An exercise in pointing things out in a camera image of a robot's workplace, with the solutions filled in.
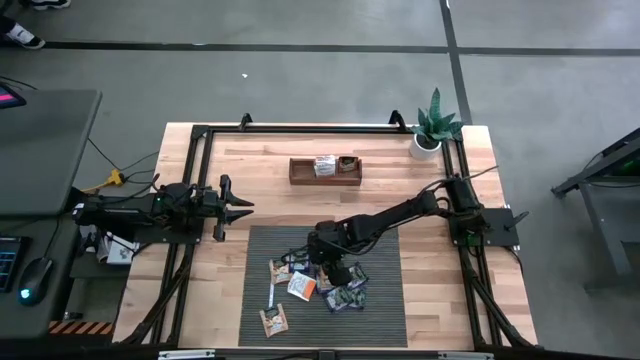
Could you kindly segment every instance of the wooden tabletop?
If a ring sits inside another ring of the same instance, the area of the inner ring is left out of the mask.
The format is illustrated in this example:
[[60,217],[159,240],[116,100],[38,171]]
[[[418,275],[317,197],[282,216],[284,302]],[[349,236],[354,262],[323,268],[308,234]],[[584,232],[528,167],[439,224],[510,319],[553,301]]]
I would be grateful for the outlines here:
[[[156,167],[160,184],[182,180],[192,125],[167,124]],[[465,126],[463,134],[471,174],[496,164],[487,127]],[[196,248],[191,270],[180,346],[238,347],[244,268],[252,225],[313,226],[322,220],[373,214],[414,197],[426,184],[442,178],[442,156],[438,154],[427,162],[416,161],[409,155],[410,141],[410,135],[216,135],[208,183],[217,188],[220,175],[229,174],[233,192],[255,203],[255,213],[228,226],[224,243],[213,240],[213,221],[205,223],[206,233]],[[192,182],[198,176],[202,143]],[[364,171],[362,185],[289,184],[289,158],[327,154],[360,157]],[[457,169],[455,149],[452,154]],[[473,186],[486,207],[504,206],[498,170],[473,179]],[[408,348],[472,349],[460,260],[445,220],[422,218],[401,226],[399,235]],[[167,245],[152,245],[134,259],[114,341],[129,335],[157,299],[167,249]],[[536,343],[518,263],[502,248],[487,248],[486,253],[497,303],[520,333]],[[483,334],[489,341],[486,311],[482,305],[478,308]],[[167,324],[172,314],[173,302],[168,307]]]

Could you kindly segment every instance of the potted plant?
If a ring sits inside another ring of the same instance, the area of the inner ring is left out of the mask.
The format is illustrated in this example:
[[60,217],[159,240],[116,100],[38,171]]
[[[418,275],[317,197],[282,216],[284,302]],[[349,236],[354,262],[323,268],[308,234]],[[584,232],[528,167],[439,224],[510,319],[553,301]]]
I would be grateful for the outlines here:
[[411,156],[427,160],[440,150],[442,141],[462,140],[463,124],[453,121],[455,116],[455,113],[444,117],[440,114],[440,91],[436,88],[431,96],[431,106],[426,113],[418,109],[418,125],[411,128],[414,133],[409,148]]

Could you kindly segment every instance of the green leaves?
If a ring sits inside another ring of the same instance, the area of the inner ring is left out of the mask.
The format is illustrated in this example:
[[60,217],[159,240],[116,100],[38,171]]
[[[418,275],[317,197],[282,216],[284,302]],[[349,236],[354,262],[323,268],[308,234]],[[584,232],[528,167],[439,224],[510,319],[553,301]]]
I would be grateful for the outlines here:
[[429,119],[427,119],[427,115],[425,115],[420,108],[418,108],[418,124],[423,127],[429,126]]
[[462,140],[462,126],[464,126],[462,121],[456,121],[449,124],[449,131],[451,132],[453,139]]
[[431,107],[429,107],[429,117],[433,120],[440,119],[440,90],[436,88],[431,95]]
[[462,123],[453,121],[456,114],[449,114],[442,117],[440,113],[440,90],[436,88],[431,95],[431,106],[426,111],[418,109],[418,123],[420,125],[412,127],[414,134],[426,136],[433,141],[461,140]]

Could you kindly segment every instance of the metal stand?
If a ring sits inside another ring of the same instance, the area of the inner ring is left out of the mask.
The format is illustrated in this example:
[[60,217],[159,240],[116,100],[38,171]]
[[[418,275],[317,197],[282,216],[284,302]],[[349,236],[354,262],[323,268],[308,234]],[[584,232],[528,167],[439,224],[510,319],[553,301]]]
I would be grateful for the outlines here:
[[[640,157],[640,128],[616,141],[597,155],[602,156],[598,162],[586,167],[551,191],[558,198],[563,198],[571,190],[580,190],[591,224],[609,252],[615,275],[589,282],[584,285],[585,290],[592,292],[608,288],[638,286],[640,279],[634,274],[623,246],[625,242],[638,242],[637,226],[634,224],[637,220],[633,215],[627,217],[624,214],[625,212],[630,214],[635,212],[633,205],[636,205],[635,201],[638,200],[638,197],[634,195],[638,190],[631,188],[625,190],[624,187],[640,185],[640,177],[635,175],[619,176],[616,172]],[[607,186],[619,186],[623,189],[600,190],[615,192],[621,197],[626,197],[628,201],[609,206],[603,201],[598,204],[596,194],[599,192],[597,192],[597,185],[592,185],[592,183],[616,184]]]

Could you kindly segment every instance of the computer mouse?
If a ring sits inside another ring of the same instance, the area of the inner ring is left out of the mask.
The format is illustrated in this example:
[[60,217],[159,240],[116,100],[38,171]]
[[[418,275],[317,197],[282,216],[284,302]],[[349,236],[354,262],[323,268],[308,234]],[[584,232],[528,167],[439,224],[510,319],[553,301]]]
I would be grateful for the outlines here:
[[18,301],[22,305],[33,306],[44,299],[52,269],[53,260],[46,257],[34,259],[27,265],[18,287]]

